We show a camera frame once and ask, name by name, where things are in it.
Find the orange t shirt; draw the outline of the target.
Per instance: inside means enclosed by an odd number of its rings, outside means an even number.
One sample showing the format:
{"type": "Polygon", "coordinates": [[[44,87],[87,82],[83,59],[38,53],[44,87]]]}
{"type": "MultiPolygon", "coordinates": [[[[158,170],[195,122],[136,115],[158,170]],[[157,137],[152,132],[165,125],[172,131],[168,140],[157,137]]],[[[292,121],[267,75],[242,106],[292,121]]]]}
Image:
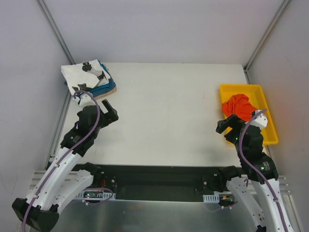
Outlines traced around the orange t shirt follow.
{"type": "Polygon", "coordinates": [[[222,103],[222,112],[226,117],[235,114],[245,122],[251,119],[252,113],[256,110],[257,108],[250,103],[249,97],[245,94],[233,95],[228,101],[222,103]]]}

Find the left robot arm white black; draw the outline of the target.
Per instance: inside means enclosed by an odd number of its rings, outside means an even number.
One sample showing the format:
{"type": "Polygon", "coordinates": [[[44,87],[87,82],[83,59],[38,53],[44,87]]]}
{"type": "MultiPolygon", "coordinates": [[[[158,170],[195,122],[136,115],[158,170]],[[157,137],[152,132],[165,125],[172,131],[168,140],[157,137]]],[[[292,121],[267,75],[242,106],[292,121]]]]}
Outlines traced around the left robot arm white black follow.
{"type": "Polygon", "coordinates": [[[78,121],[65,134],[54,161],[33,190],[23,199],[16,198],[12,208],[22,222],[22,231],[30,226],[39,232],[49,232],[56,225],[64,208],[83,190],[99,193],[113,191],[104,187],[102,170],[85,163],[75,177],[66,182],[71,170],[94,144],[99,131],[119,119],[108,100],[102,101],[107,112],[98,104],[84,107],[78,112],[78,121]]]}

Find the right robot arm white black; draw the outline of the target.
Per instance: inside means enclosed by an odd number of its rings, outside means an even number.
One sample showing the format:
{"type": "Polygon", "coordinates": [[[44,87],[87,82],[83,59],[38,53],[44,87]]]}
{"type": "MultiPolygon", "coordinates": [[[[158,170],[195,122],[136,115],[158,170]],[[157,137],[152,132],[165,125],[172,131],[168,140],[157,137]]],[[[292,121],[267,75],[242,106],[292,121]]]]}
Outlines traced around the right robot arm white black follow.
{"type": "Polygon", "coordinates": [[[283,205],[276,165],[263,151],[261,130],[267,124],[263,110],[254,111],[248,122],[236,114],[218,121],[217,133],[231,129],[225,139],[235,146],[247,179],[241,177],[235,166],[227,166],[204,185],[217,192],[230,191],[234,197],[232,203],[241,206],[255,232],[292,232],[294,229],[283,205]]]}

